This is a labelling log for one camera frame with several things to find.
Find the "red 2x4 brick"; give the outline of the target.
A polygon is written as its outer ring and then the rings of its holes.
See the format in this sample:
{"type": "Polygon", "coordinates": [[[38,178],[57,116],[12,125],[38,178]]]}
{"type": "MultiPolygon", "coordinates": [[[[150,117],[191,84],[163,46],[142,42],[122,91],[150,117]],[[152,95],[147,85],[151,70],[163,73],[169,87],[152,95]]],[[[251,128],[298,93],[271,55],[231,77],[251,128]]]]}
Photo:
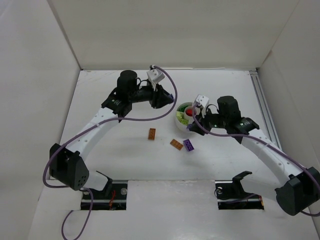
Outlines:
{"type": "Polygon", "coordinates": [[[188,117],[192,117],[193,115],[196,116],[197,115],[197,110],[193,109],[192,107],[187,107],[184,110],[184,113],[188,116],[188,117]]]}

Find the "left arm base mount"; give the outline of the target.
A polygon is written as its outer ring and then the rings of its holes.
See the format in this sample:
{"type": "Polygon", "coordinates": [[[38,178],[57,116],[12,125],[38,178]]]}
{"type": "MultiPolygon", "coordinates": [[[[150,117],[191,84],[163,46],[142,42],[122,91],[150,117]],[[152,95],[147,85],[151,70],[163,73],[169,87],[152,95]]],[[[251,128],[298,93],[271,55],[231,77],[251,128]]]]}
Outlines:
{"type": "Polygon", "coordinates": [[[92,211],[125,211],[127,209],[128,180],[112,180],[103,190],[90,189],[93,196],[92,211]]]}

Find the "pale yellow small brick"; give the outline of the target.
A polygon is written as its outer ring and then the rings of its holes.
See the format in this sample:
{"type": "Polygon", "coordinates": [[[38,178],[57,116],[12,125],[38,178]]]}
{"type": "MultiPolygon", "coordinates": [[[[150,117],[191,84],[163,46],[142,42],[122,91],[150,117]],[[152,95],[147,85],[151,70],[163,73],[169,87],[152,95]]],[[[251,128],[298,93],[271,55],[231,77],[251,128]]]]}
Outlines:
{"type": "Polygon", "coordinates": [[[183,112],[179,112],[179,111],[176,112],[176,118],[178,120],[182,120],[183,117],[184,117],[184,113],[183,112]]]}

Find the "orange 2x4 brick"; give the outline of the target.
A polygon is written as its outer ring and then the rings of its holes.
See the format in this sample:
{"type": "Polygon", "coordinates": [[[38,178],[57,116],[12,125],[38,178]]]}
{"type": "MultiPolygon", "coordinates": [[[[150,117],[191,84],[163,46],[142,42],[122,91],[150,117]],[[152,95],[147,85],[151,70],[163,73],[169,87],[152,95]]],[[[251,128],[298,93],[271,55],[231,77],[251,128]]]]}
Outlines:
{"type": "Polygon", "coordinates": [[[156,136],[156,129],[155,128],[150,128],[148,132],[148,140],[155,140],[156,136]]]}
{"type": "Polygon", "coordinates": [[[176,148],[179,151],[184,147],[184,145],[178,142],[176,139],[172,139],[170,142],[170,145],[172,145],[174,148],[176,148]]]}

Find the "lavender slope brick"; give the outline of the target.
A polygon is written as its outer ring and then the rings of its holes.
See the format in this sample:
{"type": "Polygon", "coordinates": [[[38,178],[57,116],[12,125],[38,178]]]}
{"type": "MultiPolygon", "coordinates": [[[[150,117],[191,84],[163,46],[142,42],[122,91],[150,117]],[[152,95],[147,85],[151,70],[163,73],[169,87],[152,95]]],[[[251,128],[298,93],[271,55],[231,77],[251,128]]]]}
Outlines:
{"type": "Polygon", "coordinates": [[[169,97],[170,97],[170,99],[171,99],[171,102],[173,103],[174,100],[175,100],[174,96],[173,96],[172,94],[170,94],[169,97]]]}

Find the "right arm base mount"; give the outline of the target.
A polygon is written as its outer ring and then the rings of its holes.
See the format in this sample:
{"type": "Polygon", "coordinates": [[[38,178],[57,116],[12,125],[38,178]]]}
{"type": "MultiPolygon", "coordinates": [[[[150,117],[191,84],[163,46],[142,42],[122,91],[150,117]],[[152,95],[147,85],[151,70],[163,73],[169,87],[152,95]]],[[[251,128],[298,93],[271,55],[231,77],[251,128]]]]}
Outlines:
{"type": "Polygon", "coordinates": [[[217,198],[219,210],[264,210],[262,197],[255,193],[245,192],[241,180],[251,175],[250,171],[243,171],[232,180],[215,180],[214,195],[217,198]]]}

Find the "lime green 2x4 brick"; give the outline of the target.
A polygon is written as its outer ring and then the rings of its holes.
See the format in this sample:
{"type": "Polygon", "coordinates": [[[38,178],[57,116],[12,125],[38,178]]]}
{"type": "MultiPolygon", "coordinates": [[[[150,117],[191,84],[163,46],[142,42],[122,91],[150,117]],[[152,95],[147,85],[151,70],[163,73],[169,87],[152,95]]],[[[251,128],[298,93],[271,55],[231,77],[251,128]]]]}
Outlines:
{"type": "Polygon", "coordinates": [[[188,120],[185,120],[185,119],[182,119],[182,120],[180,121],[180,123],[181,123],[182,125],[188,126],[189,121],[188,121],[188,120]]]}

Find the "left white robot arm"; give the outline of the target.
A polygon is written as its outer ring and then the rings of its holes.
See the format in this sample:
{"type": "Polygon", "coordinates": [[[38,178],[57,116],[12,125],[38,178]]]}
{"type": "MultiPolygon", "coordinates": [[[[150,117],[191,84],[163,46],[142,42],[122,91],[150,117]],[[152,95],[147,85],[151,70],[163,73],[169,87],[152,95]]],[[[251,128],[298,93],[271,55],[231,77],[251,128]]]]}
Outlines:
{"type": "Polygon", "coordinates": [[[135,121],[128,117],[133,104],[149,102],[153,109],[171,105],[174,110],[178,94],[167,92],[159,83],[164,78],[171,80],[162,68],[152,65],[147,71],[145,85],[133,70],[123,70],[106,100],[101,104],[94,117],[73,138],[64,144],[55,143],[49,151],[49,161],[44,174],[58,180],[61,188],[74,191],[98,192],[107,197],[112,188],[113,180],[107,175],[90,171],[85,163],[89,153],[106,135],[121,121],[135,121]]]}

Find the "purple 2x4 brick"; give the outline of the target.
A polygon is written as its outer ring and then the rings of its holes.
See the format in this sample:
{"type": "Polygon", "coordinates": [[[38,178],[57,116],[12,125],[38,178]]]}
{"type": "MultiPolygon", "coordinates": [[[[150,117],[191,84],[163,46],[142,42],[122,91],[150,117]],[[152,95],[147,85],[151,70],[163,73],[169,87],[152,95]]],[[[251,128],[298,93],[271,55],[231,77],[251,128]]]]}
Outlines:
{"type": "Polygon", "coordinates": [[[186,148],[186,150],[187,150],[188,152],[193,151],[193,150],[195,149],[189,139],[184,140],[184,141],[183,141],[183,145],[184,145],[184,147],[186,148]]]}

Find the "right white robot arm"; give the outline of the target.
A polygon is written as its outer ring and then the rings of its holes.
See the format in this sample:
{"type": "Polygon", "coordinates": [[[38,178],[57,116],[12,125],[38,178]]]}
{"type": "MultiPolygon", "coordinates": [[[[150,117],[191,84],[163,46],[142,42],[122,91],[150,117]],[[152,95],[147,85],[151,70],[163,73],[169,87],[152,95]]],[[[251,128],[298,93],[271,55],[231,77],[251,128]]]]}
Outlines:
{"type": "Polygon", "coordinates": [[[306,208],[319,201],[320,173],[316,168],[304,167],[273,144],[255,121],[241,115],[233,96],[222,96],[217,104],[217,112],[212,113],[209,98],[199,94],[192,104],[193,123],[188,129],[202,136],[216,136],[211,131],[213,128],[224,129],[224,137],[234,138],[271,170],[277,182],[273,186],[248,183],[246,187],[250,194],[276,201],[291,216],[304,213],[306,208]]]}

